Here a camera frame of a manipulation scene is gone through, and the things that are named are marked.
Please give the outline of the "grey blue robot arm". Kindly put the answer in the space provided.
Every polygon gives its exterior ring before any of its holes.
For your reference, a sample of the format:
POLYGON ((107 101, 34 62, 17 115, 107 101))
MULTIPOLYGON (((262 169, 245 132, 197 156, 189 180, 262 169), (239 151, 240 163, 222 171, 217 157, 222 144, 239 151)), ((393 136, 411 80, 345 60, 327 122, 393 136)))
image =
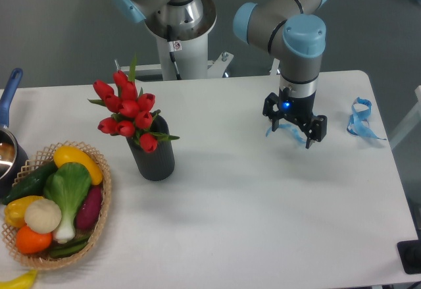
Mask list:
MULTIPOLYGON (((263 115, 276 130, 281 120, 295 126, 306 144, 323 140, 327 132, 324 115, 314 115, 326 25, 315 15, 327 0, 271 0, 264 5, 245 3, 233 20, 235 36, 257 47, 280 63, 277 93, 265 100, 263 115)), ((156 38, 165 80, 206 78, 208 34, 216 23, 212 0, 112 0, 133 23, 145 23, 156 38)))

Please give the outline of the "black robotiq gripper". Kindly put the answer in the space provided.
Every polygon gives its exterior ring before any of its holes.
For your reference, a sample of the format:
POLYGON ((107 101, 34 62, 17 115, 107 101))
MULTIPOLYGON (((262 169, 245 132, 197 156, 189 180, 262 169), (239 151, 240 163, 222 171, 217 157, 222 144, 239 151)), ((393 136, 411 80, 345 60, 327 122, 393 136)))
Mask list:
POLYGON ((279 95, 270 93, 264 100, 262 114, 272 123, 271 130, 277 131, 280 120, 305 122, 301 131, 307 137, 305 147, 309 149, 314 142, 321 142, 327 134, 328 118, 313 115, 316 92, 307 97, 292 96, 289 88, 279 89, 279 95))

